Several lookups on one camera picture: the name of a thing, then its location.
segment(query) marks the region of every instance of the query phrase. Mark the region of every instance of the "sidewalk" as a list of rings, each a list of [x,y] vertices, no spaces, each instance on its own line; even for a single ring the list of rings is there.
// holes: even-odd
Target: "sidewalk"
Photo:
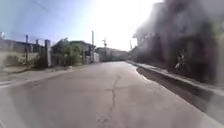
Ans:
[[[21,73],[4,72],[0,74],[0,86],[17,84],[26,81],[35,81],[40,79],[49,78],[52,76],[60,75],[63,73],[72,72],[76,69],[84,68],[88,65],[77,66],[77,67],[55,67],[45,70],[29,70]]]
[[[144,71],[145,74],[139,72],[144,77],[159,82],[199,110],[224,124],[224,91],[222,88],[200,83],[150,65],[132,61],[128,63],[138,67],[137,71]]]

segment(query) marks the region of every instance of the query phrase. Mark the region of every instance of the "street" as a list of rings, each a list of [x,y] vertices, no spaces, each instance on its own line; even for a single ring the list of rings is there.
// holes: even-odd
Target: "street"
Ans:
[[[0,120],[6,128],[223,127],[125,62],[2,88]]]

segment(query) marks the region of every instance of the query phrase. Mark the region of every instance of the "power line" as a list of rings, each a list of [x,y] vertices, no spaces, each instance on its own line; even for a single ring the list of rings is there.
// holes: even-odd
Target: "power line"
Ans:
[[[52,15],[58,17],[58,19],[60,19],[60,21],[64,22],[65,23],[65,19],[64,18],[61,18],[59,15],[55,14],[55,13],[52,13],[51,10],[49,10],[48,8],[46,8],[45,6],[41,5],[40,3],[36,2],[35,0],[30,0],[33,4],[35,4],[36,6],[42,8],[43,10],[45,10],[46,12],[48,13],[51,13]]]

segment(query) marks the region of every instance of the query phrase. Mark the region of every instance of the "utility pole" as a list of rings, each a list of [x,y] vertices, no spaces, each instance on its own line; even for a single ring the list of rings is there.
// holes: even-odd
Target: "utility pole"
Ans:
[[[103,41],[103,45],[104,45],[104,47],[105,47],[105,49],[106,49],[106,47],[107,47],[107,40],[106,40],[106,37],[104,37],[104,40],[102,40]]]
[[[28,45],[28,39],[29,39],[29,36],[26,35],[26,45],[27,45],[27,46],[25,46],[26,64],[28,64],[28,47],[29,47],[29,45]]]
[[[131,48],[131,50],[132,50],[132,41],[131,41],[131,39],[130,39],[130,48]]]
[[[92,63],[94,62],[94,31],[92,31],[92,48],[91,48],[91,54],[92,54]]]

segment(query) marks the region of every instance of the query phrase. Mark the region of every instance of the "tree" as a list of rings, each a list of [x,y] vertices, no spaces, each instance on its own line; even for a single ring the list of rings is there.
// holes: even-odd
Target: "tree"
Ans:
[[[52,47],[52,52],[58,58],[58,63],[64,66],[80,63],[81,55],[79,47],[68,41],[67,38],[60,40]]]

